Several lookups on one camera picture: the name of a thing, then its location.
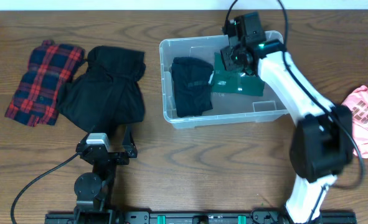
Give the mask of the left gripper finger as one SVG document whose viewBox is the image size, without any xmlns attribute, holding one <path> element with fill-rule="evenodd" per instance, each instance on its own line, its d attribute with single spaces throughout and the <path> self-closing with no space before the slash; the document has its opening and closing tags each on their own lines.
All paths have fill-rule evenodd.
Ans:
<svg viewBox="0 0 368 224">
<path fill-rule="evenodd" d="M 90 130 L 87 132 L 87 134 L 85 135 L 85 137 L 83 138 L 83 142 L 86 142 L 87 138 L 89 137 L 89 135 L 92 133 L 92 131 L 94 130 L 96 126 L 93 125 Z"/>
<path fill-rule="evenodd" d="M 136 151 L 136 145 L 135 145 L 133 137 L 132 137 L 131 126 L 130 125 L 126 126 L 122 146 L 123 146 L 123 148 L 126 152 L 135 152 Z"/>
</svg>

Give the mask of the dark green shirt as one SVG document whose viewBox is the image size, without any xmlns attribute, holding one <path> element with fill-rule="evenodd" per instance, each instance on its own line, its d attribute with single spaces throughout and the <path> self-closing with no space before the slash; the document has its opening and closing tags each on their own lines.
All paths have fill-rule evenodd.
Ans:
<svg viewBox="0 0 368 224">
<path fill-rule="evenodd" d="M 237 93 L 248 96 L 263 96 L 265 82 L 242 68 L 227 71 L 221 54 L 214 54 L 214 73 L 211 80 L 212 92 Z"/>
</svg>

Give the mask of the dark navy garment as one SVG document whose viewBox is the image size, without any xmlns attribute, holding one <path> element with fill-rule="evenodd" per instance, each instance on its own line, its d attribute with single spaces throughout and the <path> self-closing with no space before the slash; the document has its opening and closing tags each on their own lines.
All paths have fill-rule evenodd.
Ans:
<svg viewBox="0 0 368 224">
<path fill-rule="evenodd" d="M 171 67 L 178 117 L 201 116 L 213 108 L 210 76 L 214 67 L 198 58 L 175 57 Z"/>
</svg>

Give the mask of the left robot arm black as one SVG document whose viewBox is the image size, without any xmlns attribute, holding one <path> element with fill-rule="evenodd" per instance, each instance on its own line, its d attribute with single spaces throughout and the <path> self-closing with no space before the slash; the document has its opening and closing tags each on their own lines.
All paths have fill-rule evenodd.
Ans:
<svg viewBox="0 0 368 224">
<path fill-rule="evenodd" d="M 77 144 L 76 152 L 93 169 L 75 181 L 77 205 L 73 212 L 73 224 L 125 222 L 122 212 L 111 204 L 111 195 L 116 167 L 128 165 L 130 159 L 138 155 L 130 125 L 125 128 L 122 146 L 121 152 L 110 151 L 110 142 L 105 133 L 88 133 Z"/>
</svg>

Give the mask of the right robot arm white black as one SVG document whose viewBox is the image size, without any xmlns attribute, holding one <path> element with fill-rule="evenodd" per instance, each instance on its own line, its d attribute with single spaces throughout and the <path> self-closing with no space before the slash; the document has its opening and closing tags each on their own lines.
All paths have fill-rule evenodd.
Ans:
<svg viewBox="0 0 368 224">
<path fill-rule="evenodd" d="M 268 84 L 288 110 L 295 131 L 290 161 L 295 183 L 284 211 L 265 210 L 270 223 L 356 223 L 347 211 L 320 207 L 329 190 L 352 162 L 352 115 L 321 95 L 301 74 L 286 42 L 267 40 L 257 12 L 225 20 L 229 45 L 220 52 L 226 70 L 251 71 Z"/>
</svg>

